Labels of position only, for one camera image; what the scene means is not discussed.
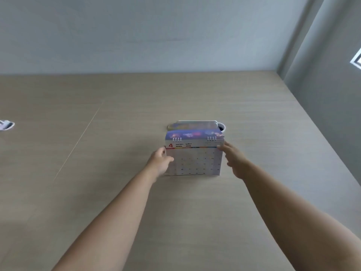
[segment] purple calendar top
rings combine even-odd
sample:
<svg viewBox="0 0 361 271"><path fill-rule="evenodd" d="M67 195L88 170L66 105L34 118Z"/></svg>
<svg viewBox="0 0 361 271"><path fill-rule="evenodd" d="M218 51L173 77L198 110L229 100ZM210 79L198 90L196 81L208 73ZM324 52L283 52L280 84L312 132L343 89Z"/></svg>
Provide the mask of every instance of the purple calendar top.
<svg viewBox="0 0 361 271"><path fill-rule="evenodd" d="M182 138L182 140L201 140L207 137L224 138L223 133L219 129L178 129L167 132L165 140L173 140L173 138Z"/></svg>

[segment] mini calendar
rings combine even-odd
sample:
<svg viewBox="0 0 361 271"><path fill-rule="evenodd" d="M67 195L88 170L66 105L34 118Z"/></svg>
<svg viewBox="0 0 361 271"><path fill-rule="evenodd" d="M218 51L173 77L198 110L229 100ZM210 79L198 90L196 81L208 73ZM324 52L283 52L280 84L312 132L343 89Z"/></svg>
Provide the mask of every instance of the mini calendar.
<svg viewBox="0 0 361 271"><path fill-rule="evenodd" d="M218 175L221 172L223 152L217 145L224 143L219 129L178 129L168 131L165 137L167 156L174 157L169 164L169 175Z"/></svg>

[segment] forearm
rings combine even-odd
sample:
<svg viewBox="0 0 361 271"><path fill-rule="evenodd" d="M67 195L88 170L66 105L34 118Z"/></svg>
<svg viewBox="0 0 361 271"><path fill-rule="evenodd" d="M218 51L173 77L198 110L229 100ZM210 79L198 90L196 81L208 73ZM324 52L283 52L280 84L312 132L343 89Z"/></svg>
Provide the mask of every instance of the forearm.
<svg viewBox="0 0 361 271"><path fill-rule="evenodd" d="M251 198L296 270L342 269L344 261L359 261L361 241L349 229L261 168L249 163L247 169Z"/></svg>
<svg viewBox="0 0 361 271"><path fill-rule="evenodd" d="M53 270L121 270L156 173L143 170L80 234Z"/></svg>

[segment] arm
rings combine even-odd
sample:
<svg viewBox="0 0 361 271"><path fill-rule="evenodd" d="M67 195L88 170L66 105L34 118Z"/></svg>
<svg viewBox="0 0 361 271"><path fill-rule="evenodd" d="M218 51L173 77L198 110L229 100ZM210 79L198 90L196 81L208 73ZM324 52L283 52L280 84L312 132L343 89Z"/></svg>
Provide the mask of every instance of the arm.
<svg viewBox="0 0 361 271"><path fill-rule="evenodd" d="M361 270L361 240L225 142L228 166L241 178L266 226L295 270Z"/></svg>
<svg viewBox="0 0 361 271"><path fill-rule="evenodd" d="M88 225L53 271L121 270L138 231L148 194L173 157L155 151L115 199Z"/></svg>

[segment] window frame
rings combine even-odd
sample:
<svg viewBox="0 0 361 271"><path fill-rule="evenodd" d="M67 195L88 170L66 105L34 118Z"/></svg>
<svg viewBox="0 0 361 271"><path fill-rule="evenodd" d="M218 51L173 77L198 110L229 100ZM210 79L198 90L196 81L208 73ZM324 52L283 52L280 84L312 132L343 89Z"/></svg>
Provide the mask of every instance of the window frame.
<svg viewBox="0 0 361 271"><path fill-rule="evenodd" d="M355 67L361 69L361 49L352 58L351 62Z"/></svg>

